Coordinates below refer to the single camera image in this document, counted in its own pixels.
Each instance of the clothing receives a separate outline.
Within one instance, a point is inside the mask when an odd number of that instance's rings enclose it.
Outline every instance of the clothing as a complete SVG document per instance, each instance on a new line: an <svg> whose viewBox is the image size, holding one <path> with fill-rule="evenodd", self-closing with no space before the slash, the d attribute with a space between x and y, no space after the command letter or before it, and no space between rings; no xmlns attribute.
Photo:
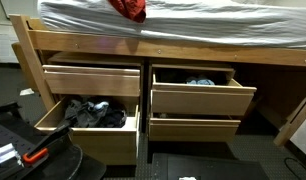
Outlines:
<svg viewBox="0 0 306 180"><path fill-rule="evenodd" d="M138 23L144 22L145 0L109 0L109 2L124 17Z"/></svg>
<svg viewBox="0 0 306 180"><path fill-rule="evenodd" d="M79 128L121 128L127 115L123 105L113 100L86 101L72 99L65 111L65 121Z"/></svg>
<svg viewBox="0 0 306 180"><path fill-rule="evenodd" d="M198 78L191 76L186 79L186 84L215 85L213 81L207 79L204 75L200 75Z"/></svg>

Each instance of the floor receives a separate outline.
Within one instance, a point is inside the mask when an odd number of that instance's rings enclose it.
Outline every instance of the floor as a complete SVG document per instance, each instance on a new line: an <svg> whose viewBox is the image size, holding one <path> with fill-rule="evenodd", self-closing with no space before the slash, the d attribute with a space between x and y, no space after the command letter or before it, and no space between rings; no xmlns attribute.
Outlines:
<svg viewBox="0 0 306 180"><path fill-rule="evenodd" d="M0 67L0 105L18 101L22 106L20 110L23 118L30 124L34 125L38 119L45 114L46 110L43 106L41 98L38 94L19 96L20 91L27 88L24 76L20 69L10 67ZM245 161L258 161L270 179L297 179L285 166L284 159L287 157L295 158L291 152L282 147L276 147L273 144L275 129L259 114L255 113L250 119L246 120L238 130L234 140L230 143L223 143L227 150L220 149L219 152L213 154L232 154L235 159ZM167 146L173 144L165 144L165 152L185 154L182 149L169 151ZM201 148L196 148L199 155L203 155L205 148L210 151L209 147L215 147L214 144L204 144ZM107 180L131 180L150 179L151 165L147 164L147 138L146 135L140 136L138 166L136 169L136 177L133 178L105 178ZM296 172L301 179L306 179L306 171L298 164L290 161L289 166Z"/></svg>

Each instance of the wooden post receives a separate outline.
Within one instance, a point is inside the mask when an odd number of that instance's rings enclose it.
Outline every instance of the wooden post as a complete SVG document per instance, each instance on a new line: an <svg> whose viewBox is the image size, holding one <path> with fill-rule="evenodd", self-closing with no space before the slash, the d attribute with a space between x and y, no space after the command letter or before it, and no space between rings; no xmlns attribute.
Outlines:
<svg viewBox="0 0 306 180"><path fill-rule="evenodd" d="M289 118L289 120L283 126L281 132L274 139L274 143L277 146L283 146L289 139L291 139L293 134L299 129L302 123L306 120L306 98L302 101L300 107L301 109L297 111L298 114L296 115L291 114L293 118Z"/></svg>
<svg viewBox="0 0 306 180"><path fill-rule="evenodd" d="M16 55L17 60L20 63L22 72L24 73L24 76L25 76L25 78L26 78L26 80L29 84L29 87L33 91L38 92L39 90L36 86L36 83L34 81L33 74L32 74L32 72L29 68L29 65L27 64L27 60L25 59L25 55L24 55L24 52L22 50L22 47L21 47L20 43L19 42L13 43L12 48L13 48L13 51Z"/></svg>
<svg viewBox="0 0 306 180"><path fill-rule="evenodd" d="M33 48L31 38L28 33L28 26L26 22L29 20L27 16L11 15L10 19L12 21L13 27L19 38L20 44L22 46L27 64L30 71L33 74L34 81L36 82L37 88L41 94L42 100L47 111L51 110L55 105L52 93L44 79L42 64Z"/></svg>

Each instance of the bed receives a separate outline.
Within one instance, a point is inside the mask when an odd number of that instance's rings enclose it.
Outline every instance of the bed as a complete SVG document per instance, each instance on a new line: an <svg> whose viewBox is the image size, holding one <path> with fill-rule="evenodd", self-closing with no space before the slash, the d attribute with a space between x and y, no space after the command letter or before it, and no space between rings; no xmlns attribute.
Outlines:
<svg viewBox="0 0 306 180"><path fill-rule="evenodd" d="M188 59L306 67L306 8L238 4L231 1L217 1L216 4L209 4L198 0L203 5L201 11L204 12L204 8L208 7L207 9L213 12L204 16L211 21L209 26L206 26L207 31L204 32L205 26L195 26L205 21L203 18L196 19L201 14L188 13L190 10L194 11L195 6L192 1L167 1L188 5L181 6L185 7L185 17L190 16L184 23L186 18L178 18L176 14L166 9L157 8L156 14L152 15L150 3L163 1L148 0L147 19L144 24L135 24L122 18L113 11L112 7L105 4L106 1L100 1L104 3L104 6L100 8L101 11L99 7L95 8L94 13L91 13L92 9L86 8L87 6L81 8L82 2L92 5L99 1L43 0L40 1L39 6L40 19L31 19L23 15L11 16L12 24L47 110L54 107L56 100L45 82L42 67L45 61L43 56L37 53L41 51L44 54L67 51L128 57L171 58L174 62L177 59ZM237 15L241 15L240 10L248 16L237 18L240 17ZM161 13L163 11L168 11L167 16ZM151 20L153 22L158 20L157 24L163 26L154 27L154 23L150 26ZM191 30L194 30L195 34L188 33ZM289 119L286 127L276 138L276 144L285 143L305 120L306 98L301 105L297 115Z"/></svg>
<svg viewBox="0 0 306 180"><path fill-rule="evenodd" d="M136 23L107 0L42 0L39 14L53 31L306 49L306 8L146 0L146 19Z"/></svg>

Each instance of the drawer front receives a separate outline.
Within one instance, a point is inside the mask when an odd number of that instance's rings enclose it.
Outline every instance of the drawer front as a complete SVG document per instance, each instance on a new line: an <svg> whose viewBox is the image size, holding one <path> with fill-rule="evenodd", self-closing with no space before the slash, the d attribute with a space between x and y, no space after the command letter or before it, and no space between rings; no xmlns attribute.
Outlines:
<svg viewBox="0 0 306 180"><path fill-rule="evenodd" d="M253 93L152 90L152 111L174 114L243 116Z"/></svg>
<svg viewBox="0 0 306 180"><path fill-rule="evenodd" d="M52 132L64 117L66 102L67 99L57 103L35 127ZM136 165L139 113L137 106L134 109L135 115L127 117L123 128L72 128L73 144L107 165Z"/></svg>
<svg viewBox="0 0 306 180"><path fill-rule="evenodd" d="M140 71L44 65L44 77L52 93L139 96Z"/></svg>
<svg viewBox="0 0 306 180"><path fill-rule="evenodd" d="M240 120L196 120L151 118L150 141L227 142Z"/></svg>

